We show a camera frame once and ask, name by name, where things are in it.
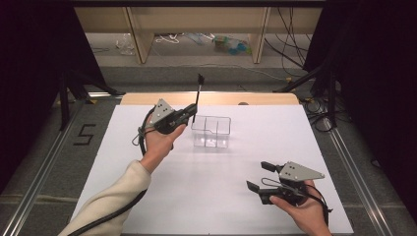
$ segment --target human hand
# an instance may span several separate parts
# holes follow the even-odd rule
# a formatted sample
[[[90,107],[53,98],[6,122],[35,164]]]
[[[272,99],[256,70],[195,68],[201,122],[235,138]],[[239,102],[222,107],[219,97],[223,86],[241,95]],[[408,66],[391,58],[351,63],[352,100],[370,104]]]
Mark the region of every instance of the human hand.
[[[145,130],[147,152],[142,158],[141,164],[149,173],[152,173],[163,158],[169,154],[174,141],[184,132],[185,128],[186,125],[180,125],[168,135],[163,135],[154,130],[154,128],[147,128]]]
[[[312,180],[307,180],[304,183],[314,187],[314,182]],[[307,186],[307,189],[309,194],[319,199],[322,197],[313,188]],[[328,226],[326,225],[325,217],[323,216],[323,207],[316,200],[308,198],[307,201],[300,206],[293,206],[286,200],[277,196],[271,196],[269,200],[277,207],[286,211],[294,219],[297,226],[308,235],[331,235]]]

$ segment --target white sleeve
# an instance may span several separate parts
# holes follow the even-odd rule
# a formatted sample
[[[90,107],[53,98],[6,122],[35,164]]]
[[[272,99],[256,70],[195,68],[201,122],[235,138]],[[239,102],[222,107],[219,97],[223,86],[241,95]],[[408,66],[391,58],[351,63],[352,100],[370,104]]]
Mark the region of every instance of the white sleeve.
[[[150,174],[137,160],[132,161],[126,172],[112,186],[90,198],[80,209],[77,216],[59,234],[69,235],[79,228],[118,210],[130,203],[150,184]],[[120,235],[123,222],[130,210],[106,221],[83,235]]]

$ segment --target box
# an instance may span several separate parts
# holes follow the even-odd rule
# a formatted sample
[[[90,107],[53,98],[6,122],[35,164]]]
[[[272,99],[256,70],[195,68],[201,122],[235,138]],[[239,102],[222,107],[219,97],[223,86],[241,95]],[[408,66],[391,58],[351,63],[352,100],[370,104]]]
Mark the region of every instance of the box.
[[[196,116],[191,126],[196,147],[227,148],[230,136],[229,117]]]

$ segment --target white table surface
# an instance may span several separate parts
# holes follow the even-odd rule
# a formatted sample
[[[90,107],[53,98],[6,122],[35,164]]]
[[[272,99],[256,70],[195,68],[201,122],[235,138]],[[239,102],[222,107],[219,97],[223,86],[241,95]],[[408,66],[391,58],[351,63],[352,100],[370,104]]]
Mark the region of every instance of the white table surface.
[[[185,106],[172,106],[182,109]],[[111,185],[133,159],[132,145],[150,105],[119,105],[111,117],[74,215],[92,195]],[[174,150],[152,174],[142,200],[124,224],[127,234],[273,235],[302,233],[289,215],[262,205],[246,180],[269,188],[261,178],[278,180],[261,161],[293,161],[325,173],[316,187],[329,208],[333,234],[353,230],[301,105],[199,106],[199,115],[231,118],[228,148],[194,147],[191,124]]]

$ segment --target metal rail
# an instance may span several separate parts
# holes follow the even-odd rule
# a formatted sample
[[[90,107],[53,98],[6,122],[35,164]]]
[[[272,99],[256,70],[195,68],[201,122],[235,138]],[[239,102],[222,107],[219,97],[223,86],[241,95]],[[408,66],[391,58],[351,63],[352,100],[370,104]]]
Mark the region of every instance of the metal rail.
[[[51,149],[49,150],[48,155],[42,162],[39,170],[36,173],[33,181],[30,184],[27,192],[19,203],[18,208],[11,217],[6,230],[3,232],[3,236],[14,236],[18,235],[25,224],[26,219],[30,214],[34,202],[45,183],[46,178],[49,175],[50,170],[54,166],[55,160],[59,156],[63,145],[68,137],[69,132],[71,131],[72,125],[78,116],[81,108],[83,107],[83,101],[76,101],[74,105],[74,114],[68,122],[64,130],[60,131],[57,135]]]
[[[326,125],[330,128],[330,121],[326,119]],[[346,144],[343,141],[340,133],[338,132],[337,128],[332,129],[330,132],[331,140],[334,143],[334,146],[337,149],[337,152],[344,164],[344,167],[349,174],[350,179],[352,180],[353,186],[356,189],[356,192],[361,199],[361,202],[368,213],[372,223],[374,224],[375,230],[377,231],[378,235],[381,236],[388,236],[393,235],[392,231],[390,230],[386,217],[384,213],[381,211],[377,201],[375,200],[374,196],[372,195],[368,185],[366,184],[361,172],[359,171],[352,155],[350,154]]]

